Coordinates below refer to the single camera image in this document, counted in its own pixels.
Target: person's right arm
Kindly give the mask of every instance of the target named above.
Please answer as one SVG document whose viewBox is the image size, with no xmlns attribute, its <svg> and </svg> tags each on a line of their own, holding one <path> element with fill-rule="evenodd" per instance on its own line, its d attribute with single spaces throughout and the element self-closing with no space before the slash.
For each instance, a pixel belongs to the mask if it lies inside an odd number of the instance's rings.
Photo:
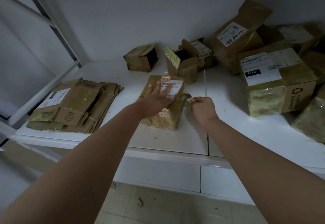
<svg viewBox="0 0 325 224">
<path fill-rule="evenodd" d="M 268 223 L 325 222 L 323 179 L 221 121 L 211 98 L 194 100 L 195 118 L 229 161 Z"/>
</svg>

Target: white shelf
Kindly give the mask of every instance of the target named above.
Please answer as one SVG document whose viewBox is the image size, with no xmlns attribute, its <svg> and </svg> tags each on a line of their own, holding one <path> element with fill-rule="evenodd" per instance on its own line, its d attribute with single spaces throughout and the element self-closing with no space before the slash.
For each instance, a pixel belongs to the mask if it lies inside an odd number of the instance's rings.
<svg viewBox="0 0 325 224">
<path fill-rule="evenodd" d="M 225 123 L 279 155 L 313 172 L 325 169 L 325 146 L 292 129 L 283 115 L 250 117 L 244 85 L 239 76 L 231 76 L 217 66 L 206 71 L 207 96 Z M 209 152 L 222 156 L 209 136 Z"/>
<path fill-rule="evenodd" d="M 161 75 L 166 70 L 164 58 L 158 61 L 150 73 L 128 71 L 123 60 L 88 63 L 71 79 L 83 77 L 98 82 L 116 82 L 124 86 L 124 90 L 115 98 L 109 108 L 109 112 L 103 121 L 103 124 L 105 124 L 124 107 L 136 101 L 149 75 Z M 187 90 L 193 96 L 204 96 L 204 74 L 200 73 L 198 81 L 189 85 Z M 87 136 L 79 133 L 36 131 L 27 128 L 26 124 L 24 124 L 12 139 L 23 143 L 73 148 Z M 140 124 L 130 141 L 129 147 L 208 155 L 207 133 L 198 125 L 191 115 L 190 109 L 186 107 L 183 109 L 176 131 Z"/>
</svg>

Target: person's right hand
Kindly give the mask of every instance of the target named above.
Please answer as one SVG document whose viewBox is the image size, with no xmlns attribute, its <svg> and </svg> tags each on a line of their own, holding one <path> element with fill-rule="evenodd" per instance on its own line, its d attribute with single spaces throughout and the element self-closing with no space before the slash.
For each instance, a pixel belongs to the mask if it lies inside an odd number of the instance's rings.
<svg viewBox="0 0 325 224">
<path fill-rule="evenodd" d="M 193 99 L 192 110 L 194 117 L 203 127 L 209 122 L 219 119 L 210 97 L 194 97 Z"/>
</svg>

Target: taped cardboard box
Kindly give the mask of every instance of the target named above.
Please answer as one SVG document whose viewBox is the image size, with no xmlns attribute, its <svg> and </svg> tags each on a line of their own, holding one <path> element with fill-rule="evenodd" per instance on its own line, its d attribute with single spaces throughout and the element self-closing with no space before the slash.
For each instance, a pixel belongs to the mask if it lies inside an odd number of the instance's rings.
<svg viewBox="0 0 325 224">
<path fill-rule="evenodd" d="M 227 67 L 232 74 L 238 73 L 238 65 L 233 58 L 244 51 L 250 41 L 250 49 L 257 48 L 261 41 L 253 32 L 260 27 L 272 10 L 254 0 L 245 0 L 239 8 L 236 17 L 225 23 L 211 39 L 211 46 L 217 59 Z"/>
<path fill-rule="evenodd" d="M 291 127 L 306 136 L 325 144 L 325 88 L 321 88 L 318 95 L 305 110 L 294 120 Z"/>
<path fill-rule="evenodd" d="M 193 56 L 198 58 L 198 72 L 209 69 L 217 65 L 215 56 L 211 49 L 203 44 L 204 37 L 197 40 L 190 41 L 190 44 L 195 48 L 192 49 Z"/>
<path fill-rule="evenodd" d="M 185 78 L 186 84 L 196 82 L 199 60 L 192 55 L 196 49 L 186 40 L 182 40 L 182 49 L 173 51 L 169 46 L 164 49 L 169 74 Z"/>
<path fill-rule="evenodd" d="M 238 55 L 250 116 L 302 110 L 316 84 L 313 71 L 286 41 Z"/>
<path fill-rule="evenodd" d="M 30 121 L 27 127 L 34 130 L 65 131 L 85 134 L 93 133 L 100 127 L 113 100 L 116 95 L 119 94 L 120 89 L 121 87 L 116 83 L 107 83 L 103 91 L 98 94 L 91 107 L 89 107 L 89 117 L 83 125 L 64 125 L 54 121 Z"/>
<path fill-rule="evenodd" d="M 87 110 L 104 82 L 76 79 L 56 86 L 34 110 L 28 121 L 55 121 L 77 126 L 88 118 Z"/>
<path fill-rule="evenodd" d="M 324 35 L 316 22 L 279 25 L 278 29 L 300 56 L 312 49 Z"/>
<path fill-rule="evenodd" d="M 310 51 L 302 57 L 302 60 L 314 71 L 317 85 L 325 83 L 325 54 Z"/>
<path fill-rule="evenodd" d="M 136 47 L 124 55 L 129 71 L 150 72 L 158 61 L 156 44 Z"/>
<path fill-rule="evenodd" d="M 162 90 L 169 83 L 173 84 L 172 90 L 170 91 L 169 95 L 174 96 L 174 101 L 168 107 L 160 111 L 157 115 L 148 119 L 143 119 L 141 123 L 157 128 L 176 130 L 185 103 L 185 98 L 183 94 L 185 87 L 185 79 L 174 76 L 164 76 L 164 78 L 162 78 L 162 76 L 151 75 L 149 76 L 148 82 L 145 85 L 141 95 L 144 96 L 147 93 L 149 84 L 152 84 L 153 88 L 156 88 L 157 81 L 161 79 L 169 80 L 161 82 Z"/>
</svg>

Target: person's left hand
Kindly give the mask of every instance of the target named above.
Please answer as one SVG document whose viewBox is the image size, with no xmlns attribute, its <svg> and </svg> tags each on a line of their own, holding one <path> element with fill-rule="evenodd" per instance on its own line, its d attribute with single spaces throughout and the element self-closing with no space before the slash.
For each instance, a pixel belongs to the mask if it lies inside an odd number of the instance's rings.
<svg viewBox="0 0 325 224">
<path fill-rule="evenodd" d="M 167 98 L 172 85 L 169 84 L 163 91 L 160 92 L 161 82 L 157 82 L 156 88 L 153 90 L 152 84 L 149 84 L 148 91 L 145 96 L 139 96 L 135 104 L 140 108 L 143 114 L 143 119 L 150 118 L 159 113 L 163 108 L 173 102 L 174 98 Z"/>
</svg>

